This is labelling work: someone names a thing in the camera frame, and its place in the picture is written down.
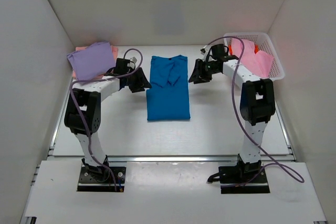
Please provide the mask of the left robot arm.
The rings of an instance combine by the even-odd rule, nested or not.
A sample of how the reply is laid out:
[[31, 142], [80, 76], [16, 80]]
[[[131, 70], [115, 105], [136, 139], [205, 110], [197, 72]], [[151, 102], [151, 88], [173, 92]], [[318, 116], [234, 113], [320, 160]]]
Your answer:
[[108, 166], [98, 129], [101, 124], [101, 104], [112, 94], [128, 87], [132, 93], [152, 88], [135, 59], [118, 58], [115, 67], [98, 80], [75, 81], [68, 99], [64, 123], [82, 148], [83, 165], [98, 169]]

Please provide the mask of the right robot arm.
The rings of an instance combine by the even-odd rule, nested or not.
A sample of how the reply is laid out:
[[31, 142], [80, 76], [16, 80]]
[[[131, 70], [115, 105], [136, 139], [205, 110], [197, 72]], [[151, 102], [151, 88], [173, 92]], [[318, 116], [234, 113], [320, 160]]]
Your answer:
[[245, 121], [244, 142], [238, 154], [238, 163], [246, 173], [260, 169], [264, 131], [275, 113], [273, 81], [253, 74], [240, 63], [237, 56], [230, 55], [228, 47], [223, 44], [204, 47], [201, 54], [203, 58], [196, 59], [189, 83], [207, 83], [212, 80], [212, 75], [222, 73], [232, 80], [232, 95], [234, 87], [240, 88], [239, 110], [233, 106], [236, 118]]

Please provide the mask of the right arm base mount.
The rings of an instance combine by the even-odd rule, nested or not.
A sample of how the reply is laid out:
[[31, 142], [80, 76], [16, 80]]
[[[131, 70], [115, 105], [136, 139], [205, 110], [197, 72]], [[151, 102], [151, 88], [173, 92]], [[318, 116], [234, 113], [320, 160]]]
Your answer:
[[221, 194], [268, 194], [270, 188], [266, 172], [258, 162], [257, 170], [249, 171], [242, 161], [238, 161], [234, 166], [221, 165], [218, 172], [210, 175], [208, 184], [219, 182]]

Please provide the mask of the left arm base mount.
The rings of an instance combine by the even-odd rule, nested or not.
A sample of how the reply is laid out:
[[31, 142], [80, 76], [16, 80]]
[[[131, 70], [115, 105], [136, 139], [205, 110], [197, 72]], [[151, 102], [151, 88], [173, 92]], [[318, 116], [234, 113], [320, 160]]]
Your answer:
[[102, 166], [91, 166], [82, 160], [77, 191], [79, 192], [124, 192], [124, 184], [127, 168], [125, 166], [110, 166], [113, 173]]

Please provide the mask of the blue t-shirt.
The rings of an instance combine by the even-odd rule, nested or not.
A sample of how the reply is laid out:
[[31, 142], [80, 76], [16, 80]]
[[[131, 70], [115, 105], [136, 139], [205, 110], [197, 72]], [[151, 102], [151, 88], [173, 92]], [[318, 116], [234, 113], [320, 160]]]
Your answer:
[[152, 56], [150, 84], [152, 87], [146, 91], [149, 122], [190, 120], [186, 56]]

